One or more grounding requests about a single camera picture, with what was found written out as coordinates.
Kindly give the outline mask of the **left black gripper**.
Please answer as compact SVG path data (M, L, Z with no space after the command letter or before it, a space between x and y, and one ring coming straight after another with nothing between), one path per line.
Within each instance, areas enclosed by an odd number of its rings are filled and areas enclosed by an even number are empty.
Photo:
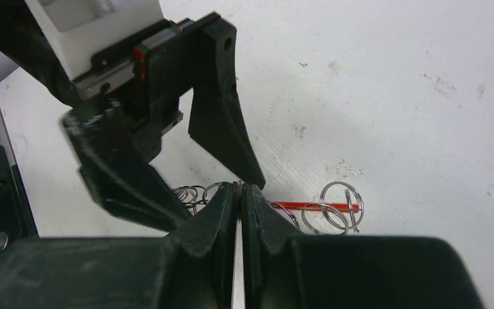
M265 186L237 92L236 35L217 12L178 23L163 19L92 56L91 69L73 81L80 98L115 98L124 116L116 102L88 104L68 111L61 125L103 210L167 232L191 218L147 162L182 119L179 99L192 87L197 50L189 135L238 178Z

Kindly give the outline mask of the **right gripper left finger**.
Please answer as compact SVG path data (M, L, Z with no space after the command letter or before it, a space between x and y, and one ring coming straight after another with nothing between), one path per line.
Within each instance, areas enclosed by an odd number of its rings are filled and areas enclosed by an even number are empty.
M237 184L162 238L24 239L0 257L0 308L230 308Z

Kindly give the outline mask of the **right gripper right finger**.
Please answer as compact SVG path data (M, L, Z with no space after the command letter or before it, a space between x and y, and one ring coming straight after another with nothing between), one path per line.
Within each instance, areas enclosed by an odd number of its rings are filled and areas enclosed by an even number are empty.
M437 238L307 235L243 185L247 308L482 308L460 256Z

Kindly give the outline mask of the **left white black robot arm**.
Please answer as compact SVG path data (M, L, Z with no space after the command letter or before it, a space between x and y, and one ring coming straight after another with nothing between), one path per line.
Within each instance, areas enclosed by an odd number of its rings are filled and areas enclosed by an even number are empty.
M237 92L236 38L217 12L173 21L157 1L0 1L0 51L69 107L61 125L94 202L166 231L190 213L151 161L188 91L190 138L265 186Z

